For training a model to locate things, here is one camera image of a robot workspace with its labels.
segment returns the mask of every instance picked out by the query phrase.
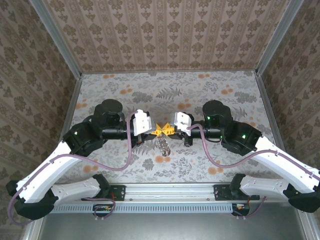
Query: gray table surface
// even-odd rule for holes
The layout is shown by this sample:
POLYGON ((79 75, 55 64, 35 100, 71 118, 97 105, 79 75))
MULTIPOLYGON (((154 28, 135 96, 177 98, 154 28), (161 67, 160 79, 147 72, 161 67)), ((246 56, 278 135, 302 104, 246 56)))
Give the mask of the gray table surface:
POLYGON ((298 212, 284 203, 266 203, 251 218, 230 213, 50 214, 39 240, 303 240, 298 212))

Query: wall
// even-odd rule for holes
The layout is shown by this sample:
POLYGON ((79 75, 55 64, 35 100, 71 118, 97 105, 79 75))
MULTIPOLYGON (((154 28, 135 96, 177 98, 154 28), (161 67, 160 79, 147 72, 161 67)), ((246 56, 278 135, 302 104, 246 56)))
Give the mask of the wall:
MULTIPOLYGON (((320 2, 303 3, 262 78, 285 149, 320 169, 320 2)), ((315 214, 320 226, 320 210, 315 214)))
POLYGON ((44 0, 85 73, 254 69, 288 0, 44 0))
POLYGON ((5 184, 20 180, 56 147, 73 93, 69 71, 26 0, 0 1, 0 239, 19 237, 9 223, 5 184))

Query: patterned floor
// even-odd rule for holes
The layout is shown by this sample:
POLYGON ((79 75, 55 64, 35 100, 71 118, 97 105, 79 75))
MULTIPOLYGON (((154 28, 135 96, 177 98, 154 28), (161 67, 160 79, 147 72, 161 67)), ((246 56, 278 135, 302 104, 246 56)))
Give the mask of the patterned floor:
MULTIPOLYGON (((162 126, 174 112, 187 112, 202 120, 203 104, 216 99, 231 108, 235 120, 251 124, 273 140, 253 71, 90 74, 83 75, 82 80, 72 125, 92 114, 97 104, 109 98, 122 103, 125 115, 135 109, 146 110, 162 126)), ((81 162, 60 182, 83 180, 95 173, 103 173, 112 183, 225 182, 236 173, 276 177, 253 160, 231 169, 216 168, 208 161, 200 140, 194 140, 190 148, 179 140, 167 141, 171 148, 169 157, 162 157, 156 140, 152 140, 133 149, 132 162, 124 171, 105 171, 81 162)), ((108 141, 89 157, 118 168, 127 160, 127 147, 126 141, 108 141)), ((242 158, 219 144, 208 142, 208 148, 221 164, 242 158)))

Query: metal corner post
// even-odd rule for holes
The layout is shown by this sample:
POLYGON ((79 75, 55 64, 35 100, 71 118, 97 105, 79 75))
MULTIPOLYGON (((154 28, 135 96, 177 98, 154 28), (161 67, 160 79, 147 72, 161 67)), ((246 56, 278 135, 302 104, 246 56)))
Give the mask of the metal corner post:
POLYGON ((262 73, 265 71, 303 2, 304 0, 291 0, 289 2, 279 24, 277 25, 259 60, 259 63, 256 66, 256 71, 258 74, 262 75, 262 73))
POLYGON ((75 79, 78 81, 81 77, 81 68, 79 67, 77 61, 75 60, 68 45, 66 44, 62 33, 59 31, 57 25, 55 24, 55 21, 52 18, 45 3, 42 0, 30 0, 30 3, 34 7, 36 13, 39 15, 46 30, 52 37, 52 40, 54 41, 55 45, 59 49, 59 52, 63 56, 66 64, 68 65, 75 79))
POLYGON ((81 90, 81 84, 82 84, 82 79, 79 79, 75 82, 74 90, 73 90, 72 97, 71 97, 71 100, 69 103, 69 108, 68 108, 68 111, 66 112, 66 115, 65 115, 65 119, 64 119, 62 130, 61 130, 59 142, 62 140, 65 133, 71 127, 72 118, 74 116, 74 112, 75 112, 76 105, 77 105, 77 100, 78 100, 80 90, 81 90))
POLYGON ((269 98, 268 98, 268 94, 267 94, 263 79, 262 79, 261 75, 258 74, 258 73, 254 73, 254 75, 255 75, 256 83, 258 85, 258 88, 259 88, 259 91, 260 91, 260 95, 261 95, 261 98, 262 98, 262 102, 263 102, 263 105, 264 105, 264 108, 265 108, 266 116, 268 117, 268 120, 269 120, 269 123, 270 123, 270 127, 271 127, 271 130, 272 130, 272 133, 273 133, 275 144, 279 148, 281 148, 282 150, 285 151, 285 145, 284 145, 284 143, 282 141, 281 134, 280 134, 277 122, 276 122, 276 118, 275 118, 274 112, 273 112, 272 107, 271 107, 271 103, 270 103, 269 98))

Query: wire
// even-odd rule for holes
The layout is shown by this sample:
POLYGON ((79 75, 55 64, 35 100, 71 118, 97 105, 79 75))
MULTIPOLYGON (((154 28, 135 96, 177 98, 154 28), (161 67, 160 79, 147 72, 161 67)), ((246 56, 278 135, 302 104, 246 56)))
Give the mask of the wire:
POLYGON ((264 198, 262 199, 262 201, 260 202, 259 206, 257 207, 256 210, 254 210, 252 213, 248 214, 247 216, 243 216, 240 212, 233 210, 234 213, 238 214, 240 218, 246 219, 246 218, 250 218, 254 215, 256 215, 259 210, 261 209, 262 205, 264 204, 265 200, 267 199, 267 196, 264 196, 264 198))
POLYGON ((93 115, 87 116, 85 119, 82 120, 83 123, 89 122, 92 119, 93 115))
POLYGON ((221 142, 221 139, 219 141, 213 141, 213 140, 210 140, 210 139, 206 138, 205 140, 207 140, 210 143, 215 143, 215 144, 218 144, 218 143, 221 142))
POLYGON ((205 138, 205 133, 204 130, 202 128, 202 126, 199 123, 196 123, 192 126, 187 127, 188 130, 194 129, 194 128, 199 128, 200 130, 200 136, 201 136, 201 140, 202 140, 202 145, 204 148, 204 152, 205 155, 207 156, 207 158, 209 159, 209 161, 215 165, 218 168, 222 168, 222 169, 229 169, 229 168, 233 168, 236 167, 242 163, 244 163, 245 161, 251 159, 252 157, 256 156, 256 155, 260 155, 260 154, 265 154, 265 153, 272 153, 272 154, 276 154, 279 155, 280 157, 288 160, 290 163, 292 163, 293 165, 295 165, 296 167, 298 167, 299 169, 301 169, 302 171, 304 171, 306 174, 309 174, 312 178, 315 178, 316 180, 318 180, 320 182, 320 177, 314 175, 314 173, 312 173, 311 171, 309 171, 308 169, 304 168, 303 166, 301 166, 299 163, 295 162, 294 160, 292 160, 290 157, 284 155, 281 152, 275 151, 275 150, 270 150, 270 149, 266 149, 266 150, 260 150, 260 151, 256 151, 248 156, 246 156, 245 158, 243 158, 242 160, 230 164, 230 165, 221 165, 217 162, 215 162, 215 160, 213 160, 213 158, 210 156, 210 153, 208 151, 207 145, 206 145, 206 138, 205 138))
POLYGON ((99 216, 97 216, 97 210, 98 209, 102 209, 102 208, 105 208, 105 206, 99 206, 99 207, 96 207, 95 209, 94 209, 94 212, 93 212, 93 215, 95 216, 95 219, 98 219, 98 218, 100 218, 100 219, 106 219, 106 218, 108 218, 108 217, 110 217, 110 215, 113 213, 113 211, 115 210, 115 208, 116 208, 116 202, 113 200, 113 199, 110 199, 110 198, 91 198, 91 197, 86 197, 86 198, 84 198, 85 200, 88 200, 88 201, 93 201, 93 202, 97 202, 97 201, 110 201, 110 202, 112 202, 112 208, 111 208, 111 210, 110 210, 110 212, 109 213, 107 213, 107 215, 105 215, 105 216, 103 216, 103 217, 99 217, 99 216))
POLYGON ((11 198, 10 202, 9 202, 9 205, 8 205, 8 208, 6 210, 7 212, 7 215, 10 219, 10 221, 15 224, 15 225, 18 225, 18 226, 24 226, 24 225, 27 225, 29 223, 32 222, 32 220, 30 221, 27 221, 27 222, 17 222, 14 217, 12 216, 12 208, 13 208, 13 205, 14 205, 14 201, 15 199, 19 196, 19 194, 27 188, 27 186, 31 183, 31 181, 39 175, 39 173, 41 173, 47 166, 49 166, 50 164, 53 164, 54 161, 58 160, 58 159, 61 159, 61 158, 65 158, 65 157, 72 157, 72 158, 77 158, 79 160, 83 160, 83 161, 87 161, 93 165, 96 165, 98 167, 101 167, 103 169, 107 169, 107 170, 110 170, 110 171, 123 171, 125 170, 129 165, 130 165, 130 162, 131 162, 131 158, 132 158, 132 145, 131 145, 131 131, 130 131, 130 120, 131 120, 131 117, 138 113, 138 111, 134 111, 134 112, 131 112, 128 116, 127 116, 127 119, 126 119, 126 136, 127 136, 127 141, 128 141, 128 158, 127 158, 127 161, 126 161, 126 164, 123 166, 123 167, 120 167, 120 168, 113 168, 113 167, 109 167, 109 166, 106 166, 106 165, 103 165, 99 162, 95 162, 93 160, 91 160, 90 158, 87 158, 87 157, 84 157, 84 156, 79 156, 79 155, 75 155, 75 154, 61 154, 61 155, 58 155, 52 159, 49 160, 49 162, 47 162, 46 164, 44 164, 41 168, 39 168, 38 171, 36 171, 27 181, 26 183, 13 195, 13 197, 11 198))

